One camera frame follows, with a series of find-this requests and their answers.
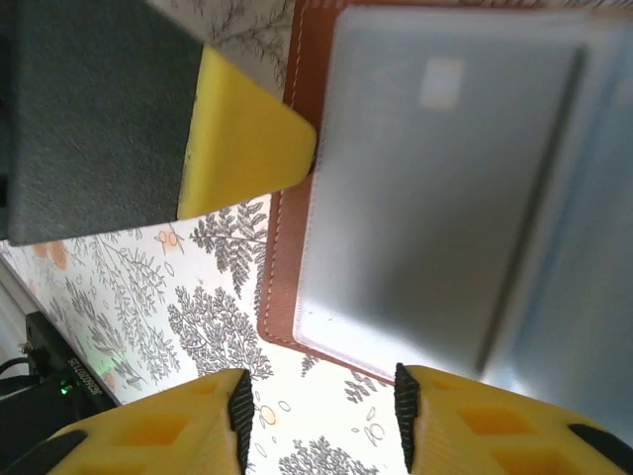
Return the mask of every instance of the leaf print pattern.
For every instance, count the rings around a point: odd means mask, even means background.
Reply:
[[[171,340],[149,323],[156,314],[156,303],[164,302],[164,276],[153,257],[119,246],[121,236],[109,233],[72,241],[75,252],[94,262],[99,282],[112,289],[123,336],[130,349],[139,354],[151,380],[158,382],[180,369]]]
[[[218,287],[212,297],[201,286],[193,296],[177,287],[176,295],[178,306],[167,309],[169,325],[196,362],[199,376],[226,368],[246,368],[253,380],[273,375],[248,315],[237,307],[233,296]]]
[[[376,467],[367,468],[340,447],[332,447],[325,437],[311,440],[308,446],[294,441],[295,452],[279,459],[282,475],[377,475]]]
[[[75,311],[88,319],[88,329],[95,344],[95,349],[110,358],[115,371],[133,388],[140,391],[140,383],[146,381],[128,363],[124,338],[102,313],[97,314],[90,297],[85,292],[77,290],[75,284],[66,279],[66,290],[70,294],[70,301]]]
[[[212,16],[208,26],[211,44],[221,48],[235,44],[242,52],[273,64],[275,81],[282,88],[288,64],[287,37],[293,24],[294,0],[273,2],[267,15],[256,16],[246,28],[237,28],[247,12],[246,0],[228,0],[221,16]]]
[[[387,386],[356,371],[350,371],[350,373],[353,381],[345,381],[345,395],[347,396],[347,401],[351,401],[354,404],[362,403],[365,398],[377,393],[376,383],[383,387]]]
[[[301,360],[301,377],[305,378],[308,374],[308,371],[313,369],[317,363],[320,362],[316,356],[312,356],[311,354],[305,354],[304,359]]]
[[[230,272],[239,298],[253,265],[257,272],[256,289],[261,292],[268,218],[261,212],[263,205],[263,201],[253,200],[212,213],[199,220],[189,236],[199,248],[214,255],[220,273]],[[256,295],[256,306],[259,300]]]

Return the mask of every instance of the yellow foam pad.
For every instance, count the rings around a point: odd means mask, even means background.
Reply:
[[[200,64],[178,219],[300,183],[317,133],[212,47]]]

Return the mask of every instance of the leather wallet stitching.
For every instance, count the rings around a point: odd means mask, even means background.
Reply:
[[[310,0],[306,0],[304,2],[304,6],[301,10],[301,18],[299,20],[299,36],[297,38],[297,60],[295,61],[295,77],[293,79],[293,93],[290,101],[290,108],[295,109],[295,97],[297,93],[297,78],[299,77],[299,66],[301,64],[301,40],[304,35],[304,19],[306,17],[306,10],[308,10],[308,5],[310,4]],[[279,192],[279,205],[277,206],[277,223],[275,224],[275,237],[273,239],[273,255],[270,258],[270,277],[268,281],[268,295],[266,296],[266,313],[264,314],[264,331],[266,335],[277,340],[282,341],[286,344],[290,344],[292,346],[296,346],[297,343],[295,341],[288,341],[284,338],[279,338],[278,336],[272,334],[268,330],[268,317],[270,315],[270,297],[273,291],[273,280],[275,278],[275,258],[277,256],[277,243],[279,242],[279,227],[281,224],[281,217],[284,207],[284,190]]]
[[[304,19],[306,18],[306,11],[310,6],[311,0],[306,0],[301,10],[301,17],[299,20],[299,36],[297,37],[297,59],[295,60],[295,77],[293,78],[293,88],[292,95],[290,101],[290,108],[295,109],[295,98],[297,97],[297,80],[299,77],[299,70],[301,66],[301,45],[302,38],[304,35]],[[353,4],[354,0],[336,0],[335,2],[330,2],[328,0],[313,0],[313,9],[318,8],[331,8],[332,6],[337,10],[343,10],[350,4]],[[273,237],[273,249],[272,255],[270,258],[270,277],[268,279],[268,292],[266,295],[266,311],[264,313],[264,332],[270,338],[273,338],[276,341],[281,341],[283,343],[289,344],[291,346],[300,346],[295,341],[290,341],[285,338],[280,338],[268,330],[268,319],[270,317],[270,299],[273,292],[273,282],[275,279],[275,259],[277,256],[277,244],[279,242],[279,228],[281,226],[282,213],[284,209],[284,190],[279,192],[279,203],[277,204],[277,220],[275,223],[275,235]]]

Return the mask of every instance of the yellow plastic part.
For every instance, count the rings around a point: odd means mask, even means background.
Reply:
[[[185,156],[178,219],[300,183],[317,133],[212,47],[205,47]]]
[[[56,435],[88,437],[51,475],[240,474],[227,404],[243,372],[220,371],[63,428]]]
[[[442,371],[408,366],[419,383],[411,474],[623,473],[567,428],[592,420]]]

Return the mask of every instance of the black cable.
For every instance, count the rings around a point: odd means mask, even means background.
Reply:
[[[8,361],[5,361],[4,363],[0,364],[0,374],[4,373],[7,369],[9,369],[12,366],[15,366],[16,364],[23,364],[23,363],[28,363],[28,362],[29,362],[29,358],[27,357],[13,358]]]
[[[9,396],[22,389],[30,388],[39,382],[40,377],[35,375],[0,379],[0,397]]]

